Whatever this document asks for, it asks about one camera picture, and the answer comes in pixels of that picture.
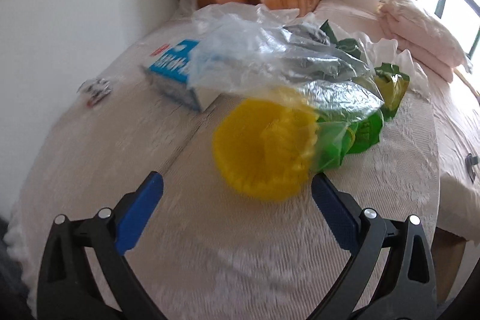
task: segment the box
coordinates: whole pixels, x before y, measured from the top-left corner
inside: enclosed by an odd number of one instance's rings
[[[161,93],[203,112],[219,96],[219,92],[209,88],[187,86],[189,53],[197,44],[198,41],[195,40],[183,40],[164,52],[148,67],[148,71]]]

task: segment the pink pillow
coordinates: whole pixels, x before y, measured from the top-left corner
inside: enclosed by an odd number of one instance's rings
[[[450,67],[467,66],[457,39],[437,16],[429,14],[416,0],[382,0],[380,8],[392,33],[424,48]]]
[[[439,61],[434,55],[428,52],[426,49],[411,43],[408,40],[405,40],[403,37],[400,37],[398,34],[392,33],[389,25],[385,19],[380,19],[380,26],[385,33],[385,36],[389,39],[395,39],[398,41],[398,48],[400,50],[408,49],[414,61],[420,62],[426,65],[428,68],[436,72],[439,76],[445,79],[448,83],[453,82],[453,70],[452,67]]]

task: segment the small package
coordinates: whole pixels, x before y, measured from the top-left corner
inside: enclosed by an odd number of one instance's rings
[[[375,84],[385,102],[382,106],[383,117],[385,120],[394,118],[409,87],[410,76],[400,72],[398,65],[390,63],[382,63],[380,67],[375,67],[375,72]]]
[[[203,112],[219,96],[219,92],[205,87],[187,86],[189,53],[198,41],[183,40],[165,51],[147,69],[152,82],[164,95]]]

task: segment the yellow plastic bowl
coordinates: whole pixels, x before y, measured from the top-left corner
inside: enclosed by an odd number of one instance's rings
[[[244,100],[214,133],[213,153],[222,176],[238,192],[262,200],[297,194],[308,180],[316,120],[306,105],[292,109]]]

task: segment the bedspread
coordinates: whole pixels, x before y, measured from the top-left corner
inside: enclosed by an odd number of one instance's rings
[[[212,133],[238,99],[221,96],[196,114],[145,81],[138,65],[165,42],[188,35],[187,25],[169,23],[129,48],[103,73],[117,80],[112,94],[93,109],[79,97],[47,137],[6,237],[10,254],[22,263],[31,307],[54,217],[88,218],[114,206],[151,170],[164,176],[165,193],[126,258],[168,318],[306,318],[346,264],[349,253],[336,244],[310,184],[286,202],[263,203],[223,181],[211,153]],[[407,92],[381,143],[347,156],[327,175],[383,217],[419,215],[431,242],[439,169],[430,104]],[[91,258],[100,290],[115,306]],[[385,260],[383,251],[361,304],[373,294]]]
[[[480,155],[480,106],[470,89],[454,75],[445,82],[424,68],[438,138],[441,194],[437,226],[467,240],[480,241],[480,168],[474,183],[466,156]]]

